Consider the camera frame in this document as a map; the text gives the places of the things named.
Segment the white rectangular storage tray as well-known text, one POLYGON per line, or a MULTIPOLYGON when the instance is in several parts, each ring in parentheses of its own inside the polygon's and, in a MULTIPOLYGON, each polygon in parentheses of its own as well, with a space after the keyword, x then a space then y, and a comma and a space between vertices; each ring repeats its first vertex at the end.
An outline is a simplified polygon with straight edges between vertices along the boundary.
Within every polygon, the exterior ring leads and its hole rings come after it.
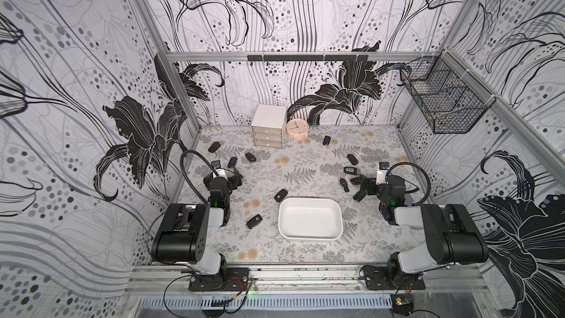
POLYGON ((297 241, 336 241, 344 230, 340 205, 331 199, 290 197, 282 201, 278 231, 297 241))

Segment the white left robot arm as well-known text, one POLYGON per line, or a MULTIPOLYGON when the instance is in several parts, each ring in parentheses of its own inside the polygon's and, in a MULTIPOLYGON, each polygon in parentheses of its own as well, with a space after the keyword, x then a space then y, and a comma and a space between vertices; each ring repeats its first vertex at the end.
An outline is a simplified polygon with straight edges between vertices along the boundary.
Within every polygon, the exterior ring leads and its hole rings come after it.
POLYGON ((153 240, 150 254, 162 264, 186 265, 192 272, 204 276, 224 276, 225 257, 207 247, 207 232, 228 224, 231 215, 230 196, 241 184, 235 168, 218 169, 208 175, 209 202, 204 204, 171 204, 153 240))

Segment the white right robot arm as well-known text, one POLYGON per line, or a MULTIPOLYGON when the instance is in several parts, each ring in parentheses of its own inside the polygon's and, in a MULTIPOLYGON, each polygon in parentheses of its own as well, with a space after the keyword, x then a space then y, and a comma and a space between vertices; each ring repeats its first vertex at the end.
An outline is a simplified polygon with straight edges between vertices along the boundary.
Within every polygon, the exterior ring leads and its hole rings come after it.
POLYGON ((389 225, 424 232, 424 244, 391 254, 387 260, 388 276, 417 275, 451 264, 480 264, 488 259, 486 241, 465 206, 427 203, 431 178, 422 167, 402 162, 378 170, 375 178, 361 176, 360 192, 378 198, 378 210, 389 225), (407 180, 392 173, 398 166, 412 166, 425 179, 422 199, 411 205, 406 203, 407 196, 419 188, 406 189, 407 180))

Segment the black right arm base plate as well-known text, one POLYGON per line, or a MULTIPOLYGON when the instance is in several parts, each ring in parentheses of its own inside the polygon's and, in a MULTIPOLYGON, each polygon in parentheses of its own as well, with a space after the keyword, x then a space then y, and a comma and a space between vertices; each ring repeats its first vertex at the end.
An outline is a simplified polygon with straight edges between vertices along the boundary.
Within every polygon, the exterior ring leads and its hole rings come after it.
POLYGON ((386 266, 364 265, 359 270, 359 278, 368 290, 424 290, 425 282, 420 275, 394 274, 386 266))

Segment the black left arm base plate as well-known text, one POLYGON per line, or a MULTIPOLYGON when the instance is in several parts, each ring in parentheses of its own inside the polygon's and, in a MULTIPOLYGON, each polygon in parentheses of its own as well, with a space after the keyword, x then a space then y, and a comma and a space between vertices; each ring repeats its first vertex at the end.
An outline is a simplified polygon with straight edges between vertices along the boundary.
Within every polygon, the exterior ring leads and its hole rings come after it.
POLYGON ((228 267, 216 275, 194 275, 188 286, 190 292, 244 292, 248 287, 250 269, 228 267))

